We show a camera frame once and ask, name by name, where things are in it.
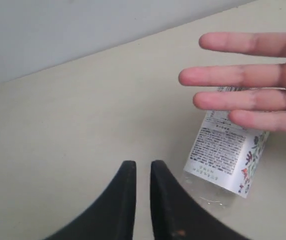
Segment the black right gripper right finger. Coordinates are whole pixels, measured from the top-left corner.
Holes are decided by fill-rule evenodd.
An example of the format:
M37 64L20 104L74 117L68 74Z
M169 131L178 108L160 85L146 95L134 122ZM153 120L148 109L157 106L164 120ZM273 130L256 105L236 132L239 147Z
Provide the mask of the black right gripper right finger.
M197 204L162 160L151 162L150 210L156 240L246 240Z

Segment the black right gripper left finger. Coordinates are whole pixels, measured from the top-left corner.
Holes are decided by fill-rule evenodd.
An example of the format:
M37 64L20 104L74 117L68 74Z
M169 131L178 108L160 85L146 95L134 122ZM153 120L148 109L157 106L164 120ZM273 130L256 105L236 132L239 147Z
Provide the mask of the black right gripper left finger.
M136 162L124 161L104 192L48 240L131 240L136 211Z

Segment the open bare human hand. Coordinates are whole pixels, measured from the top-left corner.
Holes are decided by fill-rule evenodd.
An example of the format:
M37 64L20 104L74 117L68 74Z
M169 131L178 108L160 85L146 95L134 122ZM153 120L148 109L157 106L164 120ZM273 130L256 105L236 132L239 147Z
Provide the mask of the open bare human hand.
M199 39L201 48L217 52L286 59L286 32L210 32ZM241 91L199 92L193 103L203 110L228 111L236 125L286 132L286 62L199 66L182 70L181 85L240 87Z

